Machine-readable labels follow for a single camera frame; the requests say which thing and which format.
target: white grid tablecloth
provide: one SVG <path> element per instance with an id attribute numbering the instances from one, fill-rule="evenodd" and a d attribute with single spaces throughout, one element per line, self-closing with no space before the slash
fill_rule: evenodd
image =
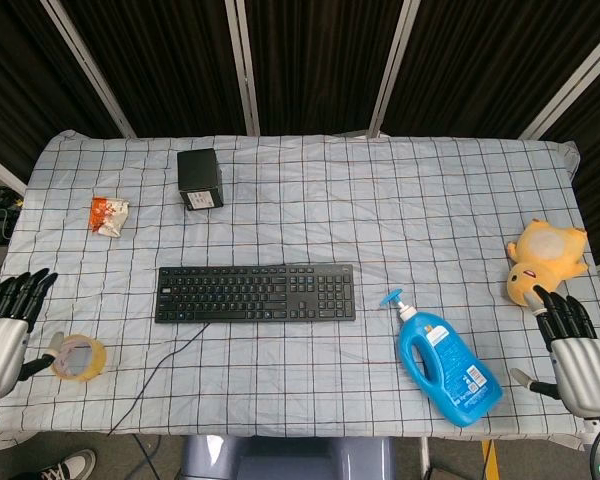
<path id="1" fill-rule="evenodd" d="M 216 150 L 225 206 L 188 212 L 176 156 L 200 148 Z M 516 140 L 64 132 L 35 167 L 2 278 L 43 267 L 59 274 L 27 359 L 63 331 L 98 338 L 107 365 L 86 384 L 49 371 L 18 384 L 0 402 L 0 429 L 111 429 L 160 359 L 201 328 L 154 323 L 161 266 L 346 262 L 355 268 L 355 322 L 211 325 L 163 364 L 117 431 L 574 434 L 580 424 L 560 402 L 507 373 L 553 379 L 535 319 L 506 295 L 505 246 L 532 218 L 582 226 L 564 150 Z M 94 195 L 129 200 L 121 238 L 88 231 Z M 562 289 L 583 301 L 600 337 L 588 250 L 585 261 L 590 273 Z M 475 425 L 445 421 L 396 361 L 397 312 L 378 305 L 393 288 L 451 322 L 499 379 L 502 401 Z"/>

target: pump cap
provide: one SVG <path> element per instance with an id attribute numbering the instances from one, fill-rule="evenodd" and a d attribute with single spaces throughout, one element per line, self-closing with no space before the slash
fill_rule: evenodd
<path id="1" fill-rule="evenodd" d="M 393 290 L 392 292 L 389 293 L 389 295 L 384 297 L 384 300 L 382 300 L 382 302 L 380 302 L 380 305 L 387 305 L 389 302 L 396 302 L 396 303 L 399 302 L 401 293 L 402 293 L 401 288 L 398 288 L 397 290 Z"/>

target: yellow floor marking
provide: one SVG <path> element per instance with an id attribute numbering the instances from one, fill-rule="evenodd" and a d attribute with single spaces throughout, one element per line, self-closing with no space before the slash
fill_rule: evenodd
<path id="1" fill-rule="evenodd" d="M 490 440 L 482 441 L 482 457 L 487 462 L 487 470 L 485 473 L 486 480 L 500 480 L 500 473 L 498 472 L 498 459 L 496 457 L 496 442 L 491 440 L 491 451 L 489 452 Z"/>

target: tape roll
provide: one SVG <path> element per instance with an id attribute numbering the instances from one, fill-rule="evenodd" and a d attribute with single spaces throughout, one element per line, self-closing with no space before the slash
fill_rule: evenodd
<path id="1" fill-rule="evenodd" d="M 63 380 L 86 382 L 99 375 L 107 361 L 104 345 L 84 335 L 69 335 L 62 341 L 51 370 Z"/>

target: pikachu plush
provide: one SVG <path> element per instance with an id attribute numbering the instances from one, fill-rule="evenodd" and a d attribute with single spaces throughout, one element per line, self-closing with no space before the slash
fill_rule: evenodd
<path id="1" fill-rule="evenodd" d="M 581 228 L 556 228 L 548 222 L 534 219 L 518 239 L 507 245 L 507 253 L 516 262 L 507 278 L 511 300 L 526 306 L 526 292 L 540 285 L 554 292 L 560 282 L 587 271 L 582 253 L 587 232 Z"/>

